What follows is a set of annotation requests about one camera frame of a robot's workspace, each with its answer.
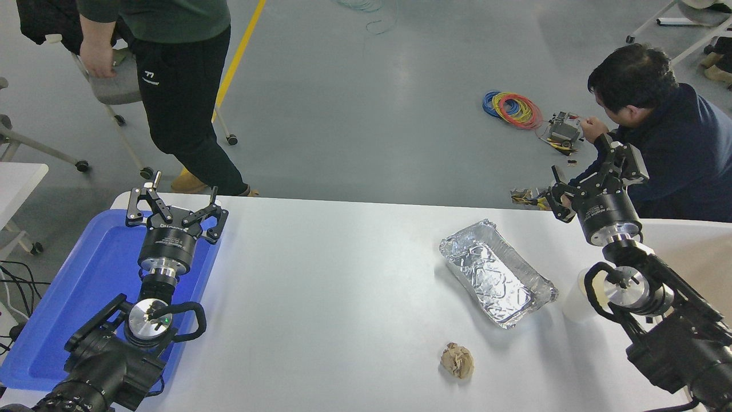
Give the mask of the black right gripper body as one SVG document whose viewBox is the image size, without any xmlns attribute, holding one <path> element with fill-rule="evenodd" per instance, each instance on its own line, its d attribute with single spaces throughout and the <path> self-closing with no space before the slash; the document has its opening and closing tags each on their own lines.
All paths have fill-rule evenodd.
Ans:
<svg viewBox="0 0 732 412">
<path fill-rule="evenodd" d="M 642 232 L 639 216 L 623 191 L 576 199 L 574 210 L 589 244 L 609 244 L 613 237 L 634 238 Z"/>
</svg>

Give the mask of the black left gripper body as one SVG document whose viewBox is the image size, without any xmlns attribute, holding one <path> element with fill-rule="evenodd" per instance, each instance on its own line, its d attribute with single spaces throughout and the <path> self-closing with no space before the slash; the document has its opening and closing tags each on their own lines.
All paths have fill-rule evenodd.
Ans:
<svg viewBox="0 0 732 412">
<path fill-rule="evenodd" d="M 175 269 L 177 274 L 188 273 L 202 232 L 199 223 L 190 227 L 163 224 L 147 229 L 139 254 L 139 266 L 150 272 L 156 264 L 162 264 Z"/>
</svg>

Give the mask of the person's right hand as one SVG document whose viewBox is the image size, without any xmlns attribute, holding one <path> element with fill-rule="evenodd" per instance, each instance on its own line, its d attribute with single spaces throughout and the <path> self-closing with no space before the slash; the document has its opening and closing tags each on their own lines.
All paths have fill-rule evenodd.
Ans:
<svg viewBox="0 0 732 412">
<path fill-rule="evenodd" d="M 579 125 L 582 128 L 583 138 L 591 144 L 594 144 L 599 136 L 610 131 L 606 124 L 594 116 L 583 118 Z"/>
</svg>

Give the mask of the person's hand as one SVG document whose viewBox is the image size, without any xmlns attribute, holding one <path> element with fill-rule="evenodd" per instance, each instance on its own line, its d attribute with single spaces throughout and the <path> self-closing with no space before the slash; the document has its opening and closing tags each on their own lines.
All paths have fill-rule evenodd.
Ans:
<svg viewBox="0 0 732 412">
<path fill-rule="evenodd" d="M 80 48 L 80 59 L 91 77 L 115 77 L 117 73 L 113 68 L 112 33 L 85 31 Z"/>
</svg>

